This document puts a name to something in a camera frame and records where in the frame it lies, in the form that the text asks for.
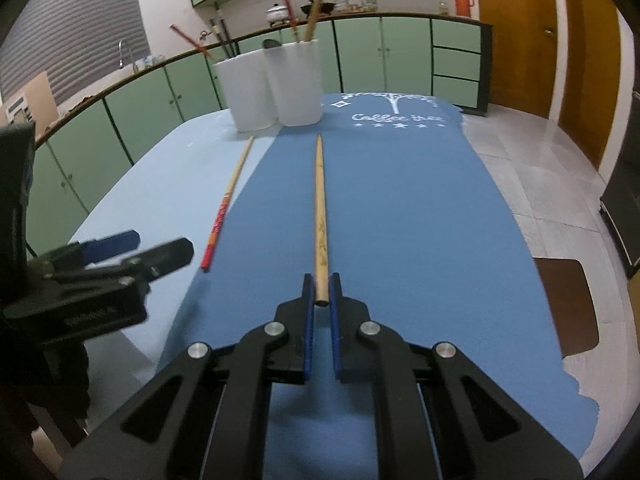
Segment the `brown wooden stool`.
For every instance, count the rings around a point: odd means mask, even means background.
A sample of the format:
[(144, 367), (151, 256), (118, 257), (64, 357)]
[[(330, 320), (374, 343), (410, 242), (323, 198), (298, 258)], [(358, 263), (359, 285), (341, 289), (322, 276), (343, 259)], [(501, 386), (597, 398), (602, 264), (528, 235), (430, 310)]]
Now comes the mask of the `brown wooden stool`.
[(558, 335), (562, 358), (593, 350), (600, 342), (586, 274), (575, 259), (535, 258)]

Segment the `black oven rack appliance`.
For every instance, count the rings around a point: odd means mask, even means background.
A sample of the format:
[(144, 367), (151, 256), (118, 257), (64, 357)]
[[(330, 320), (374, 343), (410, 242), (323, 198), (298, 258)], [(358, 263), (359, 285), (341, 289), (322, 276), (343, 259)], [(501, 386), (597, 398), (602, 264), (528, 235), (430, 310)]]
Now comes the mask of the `black oven rack appliance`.
[(634, 90), (622, 148), (600, 199), (600, 213), (616, 240), (628, 278), (639, 270), (639, 185), (639, 91)]

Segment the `white utensil holder cup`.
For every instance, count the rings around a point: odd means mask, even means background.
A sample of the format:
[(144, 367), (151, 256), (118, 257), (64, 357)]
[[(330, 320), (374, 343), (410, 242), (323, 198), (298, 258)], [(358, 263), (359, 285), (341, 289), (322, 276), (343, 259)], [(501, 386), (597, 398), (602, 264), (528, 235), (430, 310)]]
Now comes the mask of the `white utensil holder cup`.
[(318, 41), (265, 49), (264, 58), (279, 122), (285, 127), (320, 122), (323, 89)]
[(215, 72), (239, 132), (269, 128), (277, 121), (262, 49), (220, 61)]

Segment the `red-ended bamboo chopstick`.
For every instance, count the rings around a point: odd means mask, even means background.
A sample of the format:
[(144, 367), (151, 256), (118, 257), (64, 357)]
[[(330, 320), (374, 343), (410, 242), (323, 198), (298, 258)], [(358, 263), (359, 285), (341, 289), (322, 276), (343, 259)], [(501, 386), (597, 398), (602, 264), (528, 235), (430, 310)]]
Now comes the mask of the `red-ended bamboo chopstick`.
[(230, 207), (236, 184), (238, 183), (240, 174), (244, 167), (248, 153), (250, 152), (250, 149), (253, 146), (253, 143), (254, 143), (254, 136), (250, 136), (246, 141), (242, 154), (234, 167), (234, 170), (231, 175), (231, 179), (226, 188), (226, 192), (224, 192), (224, 196), (222, 196), (222, 200), (218, 208), (212, 230), (209, 232), (209, 237), (205, 247), (205, 252), (201, 260), (200, 269), (203, 272), (208, 272), (210, 269), (210, 266), (212, 265), (212, 261), (215, 255), (215, 250), (217, 247), (218, 238), (220, 237), (222, 226), (224, 225), (224, 219), (226, 218), (226, 214)]

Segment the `orange thermos flask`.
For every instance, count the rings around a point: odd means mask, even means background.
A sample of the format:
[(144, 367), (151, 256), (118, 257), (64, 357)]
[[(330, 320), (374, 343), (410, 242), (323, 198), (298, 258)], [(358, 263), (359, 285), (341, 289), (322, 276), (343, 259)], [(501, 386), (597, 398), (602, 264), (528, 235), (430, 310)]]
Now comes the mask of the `orange thermos flask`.
[(472, 18), (472, 9), (475, 6), (475, 0), (454, 0), (456, 7), (456, 15), (460, 18)]

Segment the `brown wooden door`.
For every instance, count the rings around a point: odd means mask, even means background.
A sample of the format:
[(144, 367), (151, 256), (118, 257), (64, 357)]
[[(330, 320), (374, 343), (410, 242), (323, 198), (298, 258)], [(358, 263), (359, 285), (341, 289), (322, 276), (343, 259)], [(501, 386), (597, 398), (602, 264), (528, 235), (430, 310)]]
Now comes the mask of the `brown wooden door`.
[(492, 27), (491, 103), (547, 118), (556, 69), (555, 0), (480, 0)]
[(565, 0), (568, 55), (560, 127), (599, 166), (620, 85), (620, 24), (613, 0)]

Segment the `red chopstick in cup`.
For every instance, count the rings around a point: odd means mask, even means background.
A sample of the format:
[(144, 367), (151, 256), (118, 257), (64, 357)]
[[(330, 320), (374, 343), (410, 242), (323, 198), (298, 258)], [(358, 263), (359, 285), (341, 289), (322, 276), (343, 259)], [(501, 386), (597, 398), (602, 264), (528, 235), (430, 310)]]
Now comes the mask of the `red chopstick in cup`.
[(298, 34), (298, 30), (297, 30), (297, 20), (296, 20), (296, 17), (295, 17), (292, 1), (291, 0), (283, 0), (283, 4), (286, 7), (286, 12), (288, 12), (288, 24), (290, 24), (290, 27), (292, 29), (294, 40), (295, 40), (295, 42), (299, 42), (300, 41), (300, 37), (299, 37), (299, 34)]
[(186, 41), (188, 44), (190, 44), (190, 46), (192, 46), (192, 47), (194, 47), (194, 49), (198, 50), (198, 52), (201, 52), (201, 54), (204, 54), (205, 57), (209, 59), (209, 61), (215, 62), (215, 59), (212, 57), (212, 55), (209, 53), (209, 50), (207, 50), (206, 47), (202, 46), (195, 39), (191, 38), (189, 35), (187, 35), (185, 32), (183, 32), (177, 25), (171, 24), (171, 25), (169, 25), (169, 28), (176, 35), (178, 35), (180, 38), (182, 38), (184, 41)]

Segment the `dark blue table mat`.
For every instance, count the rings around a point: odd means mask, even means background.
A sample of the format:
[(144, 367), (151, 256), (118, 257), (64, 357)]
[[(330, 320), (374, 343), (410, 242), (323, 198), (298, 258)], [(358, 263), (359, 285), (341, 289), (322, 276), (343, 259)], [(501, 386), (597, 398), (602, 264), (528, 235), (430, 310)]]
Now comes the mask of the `dark blue table mat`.
[(330, 268), (412, 344), (449, 341), (575, 456), (598, 404), (565, 373), (544, 286), (509, 206), (447, 102), (329, 94), (318, 124), (274, 138), (195, 275), (160, 358), (234, 344), (297, 297), (314, 266), (324, 158)]

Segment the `plain-ended bamboo chopstick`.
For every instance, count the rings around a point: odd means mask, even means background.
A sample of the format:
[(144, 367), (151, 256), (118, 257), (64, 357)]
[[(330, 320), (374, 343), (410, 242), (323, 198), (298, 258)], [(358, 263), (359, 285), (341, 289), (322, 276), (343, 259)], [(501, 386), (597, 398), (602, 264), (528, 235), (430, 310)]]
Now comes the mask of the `plain-ended bamboo chopstick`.
[(316, 161), (314, 162), (314, 284), (316, 285), (314, 303), (317, 306), (326, 307), (330, 302), (329, 252), (323, 143), (320, 134), (317, 136)]

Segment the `red chopstick in left cup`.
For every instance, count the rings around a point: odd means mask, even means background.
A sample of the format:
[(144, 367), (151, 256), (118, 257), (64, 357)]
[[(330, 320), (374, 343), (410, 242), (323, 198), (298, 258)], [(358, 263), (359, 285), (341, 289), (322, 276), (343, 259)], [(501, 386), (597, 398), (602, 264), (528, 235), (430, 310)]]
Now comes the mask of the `red chopstick in left cup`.
[(198, 50), (198, 52), (201, 52), (201, 54), (204, 54), (205, 57), (209, 59), (209, 61), (215, 62), (215, 59), (212, 57), (212, 55), (209, 53), (209, 50), (207, 50), (206, 47), (202, 46), (195, 39), (191, 38), (189, 35), (187, 35), (185, 32), (183, 32), (177, 25), (171, 24), (171, 25), (169, 25), (169, 28), (176, 35), (178, 35), (180, 38), (182, 38), (184, 41), (186, 41), (188, 44), (190, 44), (190, 46), (192, 46), (192, 47), (194, 47), (194, 49)]

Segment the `cardboard box with label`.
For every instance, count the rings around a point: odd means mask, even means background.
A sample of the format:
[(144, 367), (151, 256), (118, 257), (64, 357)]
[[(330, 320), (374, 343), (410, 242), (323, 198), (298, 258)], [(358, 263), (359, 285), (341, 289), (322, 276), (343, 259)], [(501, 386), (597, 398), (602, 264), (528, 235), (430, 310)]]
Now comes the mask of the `cardboard box with label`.
[(41, 139), (50, 125), (58, 121), (58, 107), (46, 72), (40, 72), (13, 96), (3, 101), (1, 125), (33, 122), (35, 138)]

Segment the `black spoon in holder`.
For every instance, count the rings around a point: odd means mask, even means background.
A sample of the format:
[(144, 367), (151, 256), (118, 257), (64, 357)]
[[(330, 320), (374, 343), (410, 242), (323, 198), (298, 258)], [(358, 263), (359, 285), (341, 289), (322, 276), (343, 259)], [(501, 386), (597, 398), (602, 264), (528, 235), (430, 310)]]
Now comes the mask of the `black spoon in holder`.
[(273, 49), (280, 47), (280, 42), (278, 40), (267, 38), (262, 42), (262, 47), (264, 49)]

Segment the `white utensil holder left cup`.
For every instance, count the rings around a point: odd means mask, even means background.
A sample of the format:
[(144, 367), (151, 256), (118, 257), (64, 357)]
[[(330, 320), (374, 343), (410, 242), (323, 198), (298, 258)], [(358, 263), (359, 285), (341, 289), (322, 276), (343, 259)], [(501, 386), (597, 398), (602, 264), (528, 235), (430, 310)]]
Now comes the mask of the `white utensil holder left cup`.
[(277, 121), (262, 49), (220, 61), (215, 72), (239, 132), (269, 128)]

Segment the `white cooking pot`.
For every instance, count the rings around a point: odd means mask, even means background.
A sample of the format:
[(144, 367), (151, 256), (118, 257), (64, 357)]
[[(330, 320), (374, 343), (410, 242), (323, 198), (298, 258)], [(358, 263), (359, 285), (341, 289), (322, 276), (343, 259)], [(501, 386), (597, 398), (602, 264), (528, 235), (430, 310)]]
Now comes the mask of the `white cooking pot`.
[(288, 24), (290, 21), (288, 7), (282, 3), (275, 3), (267, 10), (266, 20), (270, 27), (274, 25)]

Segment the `chrome sink faucet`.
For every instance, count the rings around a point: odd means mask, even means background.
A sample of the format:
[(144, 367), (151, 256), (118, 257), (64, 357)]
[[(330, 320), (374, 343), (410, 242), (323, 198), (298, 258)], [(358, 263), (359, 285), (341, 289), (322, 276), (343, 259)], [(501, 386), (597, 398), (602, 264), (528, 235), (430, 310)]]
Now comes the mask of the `chrome sink faucet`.
[(126, 64), (129, 64), (130, 67), (131, 67), (131, 71), (134, 74), (139, 73), (139, 69), (138, 69), (136, 60), (134, 59), (134, 51), (131, 49), (131, 47), (128, 44), (128, 41), (126, 39), (119, 40), (119, 42), (118, 42), (118, 55), (119, 55), (118, 67), (121, 70), (123, 70), (125, 68)]

